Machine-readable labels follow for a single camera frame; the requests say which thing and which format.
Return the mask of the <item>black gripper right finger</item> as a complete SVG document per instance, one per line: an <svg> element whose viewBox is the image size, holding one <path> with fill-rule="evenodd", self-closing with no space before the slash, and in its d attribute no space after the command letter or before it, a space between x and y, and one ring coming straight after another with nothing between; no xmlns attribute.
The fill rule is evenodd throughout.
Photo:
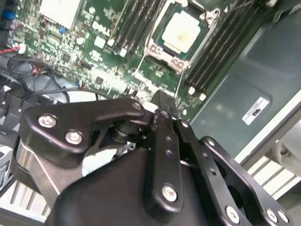
<svg viewBox="0 0 301 226"><path fill-rule="evenodd" d="M211 226L294 225L287 211L215 139L198 139L183 120L175 122L175 131Z"/></svg>

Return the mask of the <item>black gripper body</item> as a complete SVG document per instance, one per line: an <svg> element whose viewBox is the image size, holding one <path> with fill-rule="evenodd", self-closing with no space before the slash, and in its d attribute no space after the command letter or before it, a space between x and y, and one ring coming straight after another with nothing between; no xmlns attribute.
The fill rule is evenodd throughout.
<svg viewBox="0 0 301 226"><path fill-rule="evenodd" d="M161 226L143 203L147 151L134 151L69 185L48 226Z"/></svg>

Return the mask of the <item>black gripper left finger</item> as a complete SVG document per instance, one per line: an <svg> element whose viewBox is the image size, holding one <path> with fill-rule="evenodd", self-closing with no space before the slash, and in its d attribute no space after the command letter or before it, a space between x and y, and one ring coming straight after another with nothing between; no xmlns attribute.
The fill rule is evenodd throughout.
<svg viewBox="0 0 301 226"><path fill-rule="evenodd" d="M157 91L131 98L35 106L21 118L15 154L53 208L71 184L134 151L147 151L143 203L148 214L179 214L184 206L175 100Z"/></svg>

